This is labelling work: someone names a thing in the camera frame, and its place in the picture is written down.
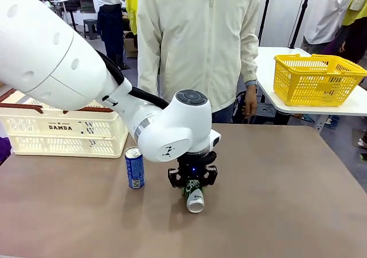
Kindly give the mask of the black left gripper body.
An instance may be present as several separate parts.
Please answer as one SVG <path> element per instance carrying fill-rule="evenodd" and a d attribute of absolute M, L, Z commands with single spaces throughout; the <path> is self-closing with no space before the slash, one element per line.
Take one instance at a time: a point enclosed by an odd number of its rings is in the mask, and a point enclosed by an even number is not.
<path fill-rule="evenodd" d="M 182 155 L 178 161 L 178 168 L 181 169 L 186 181 L 198 180 L 202 183 L 202 175 L 206 166 L 213 166 L 217 158 L 215 151 L 210 151 L 206 155 Z"/>

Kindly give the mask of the person's left hand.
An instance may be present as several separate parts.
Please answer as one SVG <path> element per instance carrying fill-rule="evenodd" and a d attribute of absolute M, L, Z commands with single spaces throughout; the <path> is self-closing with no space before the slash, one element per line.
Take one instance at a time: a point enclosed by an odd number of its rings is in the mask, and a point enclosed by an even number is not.
<path fill-rule="evenodd" d="M 245 105 L 243 106 L 242 113 L 245 119 L 250 118 L 256 114 L 257 110 L 257 96 L 256 85 L 247 86 L 245 94 Z"/>

